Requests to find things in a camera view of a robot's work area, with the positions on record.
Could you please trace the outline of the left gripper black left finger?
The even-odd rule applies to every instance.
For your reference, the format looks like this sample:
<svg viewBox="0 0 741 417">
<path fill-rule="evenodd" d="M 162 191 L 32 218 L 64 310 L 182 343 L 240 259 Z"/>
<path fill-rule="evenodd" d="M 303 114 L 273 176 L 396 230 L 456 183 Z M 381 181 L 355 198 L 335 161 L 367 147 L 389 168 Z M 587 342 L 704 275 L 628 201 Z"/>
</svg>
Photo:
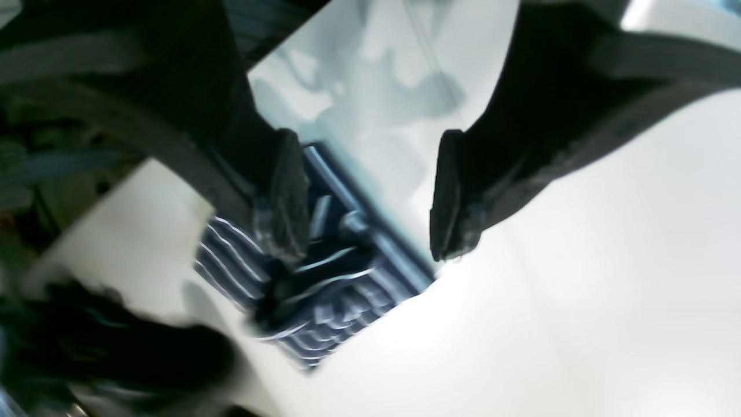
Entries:
<svg viewBox="0 0 741 417">
<path fill-rule="evenodd" d="M 2 29 L 2 97 L 113 134 L 264 253 L 305 257 L 302 146 L 259 114 L 223 2 L 27 2 Z"/>
</svg>

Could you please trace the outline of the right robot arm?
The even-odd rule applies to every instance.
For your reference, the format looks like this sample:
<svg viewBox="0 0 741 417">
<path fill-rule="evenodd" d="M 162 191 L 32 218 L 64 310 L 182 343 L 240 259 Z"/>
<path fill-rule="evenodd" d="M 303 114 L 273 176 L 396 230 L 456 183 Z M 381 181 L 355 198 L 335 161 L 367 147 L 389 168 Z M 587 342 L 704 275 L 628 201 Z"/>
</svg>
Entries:
<svg viewBox="0 0 741 417">
<path fill-rule="evenodd" d="M 50 283 L 39 300 L 2 297 L 2 390 L 27 414 L 95 396 L 160 410 L 230 382 L 234 343 L 206 325 L 135 314 L 106 288 Z"/>
</svg>

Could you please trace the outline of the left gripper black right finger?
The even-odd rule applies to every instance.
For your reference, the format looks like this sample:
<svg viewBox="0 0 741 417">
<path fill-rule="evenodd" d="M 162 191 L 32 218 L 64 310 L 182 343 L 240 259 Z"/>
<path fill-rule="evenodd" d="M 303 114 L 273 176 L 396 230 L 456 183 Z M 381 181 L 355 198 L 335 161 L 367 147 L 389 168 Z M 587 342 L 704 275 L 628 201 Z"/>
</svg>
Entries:
<svg viewBox="0 0 741 417">
<path fill-rule="evenodd" d="M 473 251 L 551 182 L 738 89 L 739 32 L 738 1 L 522 1 L 487 107 L 441 137 L 434 261 Z"/>
</svg>

